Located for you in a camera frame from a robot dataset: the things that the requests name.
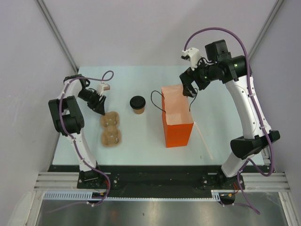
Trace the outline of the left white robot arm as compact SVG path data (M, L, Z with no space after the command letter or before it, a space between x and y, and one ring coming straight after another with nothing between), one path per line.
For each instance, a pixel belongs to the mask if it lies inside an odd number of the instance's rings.
M89 89L90 79L81 74L65 77L64 88L58 98L49 100L52 121L57 132L71 143L79 161L78 189L98 189L105 186L105 176L100 172L84 136L84 116L77 98L84 100L95 113L105 115L106 96Z

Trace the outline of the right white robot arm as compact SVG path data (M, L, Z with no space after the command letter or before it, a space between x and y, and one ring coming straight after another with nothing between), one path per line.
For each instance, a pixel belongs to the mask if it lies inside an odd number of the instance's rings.
M243 135L231 140L231 154L219 168L216 175L208 178L212 187L229 189L238 182L239 169L270 143L280 139L280 133L272 130L264 119L253 86L253 79L247 75L245 56L232 57L225 40L215 41L205 46L207 57L200 55L197 48L182 51L181 58L191 66L180 75L183 95L195 97L197 91L204 90L211 82L220 80L235 103L242 124Z

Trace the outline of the black plastic cup lid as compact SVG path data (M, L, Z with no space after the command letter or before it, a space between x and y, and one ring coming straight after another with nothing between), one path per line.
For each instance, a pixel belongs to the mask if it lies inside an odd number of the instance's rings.
M146 105L145 98L142 96L134 96L130 99L130 106L134 110L143 109Z

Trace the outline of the brown pulp cup carrier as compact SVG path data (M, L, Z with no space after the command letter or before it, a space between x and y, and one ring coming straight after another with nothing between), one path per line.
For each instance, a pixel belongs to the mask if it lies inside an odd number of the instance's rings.
M119 130L119 114L115 111L107 112L101 116L100 124L103 128L101 143L105 147L114 147L121 142L121 132Z

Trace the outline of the brown paper coffee cup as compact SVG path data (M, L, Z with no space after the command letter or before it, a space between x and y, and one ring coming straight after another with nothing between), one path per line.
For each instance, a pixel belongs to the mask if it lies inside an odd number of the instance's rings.
M141 109L134 109L134 108L133 108L133 112L134 112L135 114L142 114L142 113L144 112L144 110L145 110L144 107L141 108Z

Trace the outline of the orange paper bag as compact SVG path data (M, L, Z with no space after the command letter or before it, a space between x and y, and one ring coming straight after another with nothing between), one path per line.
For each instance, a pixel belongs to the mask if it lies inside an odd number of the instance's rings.
M161 95L162 123L167 148L186 146L193 129L194 120L189 110L190 104L183 95L183 86L163 86L161 91L152 91Z

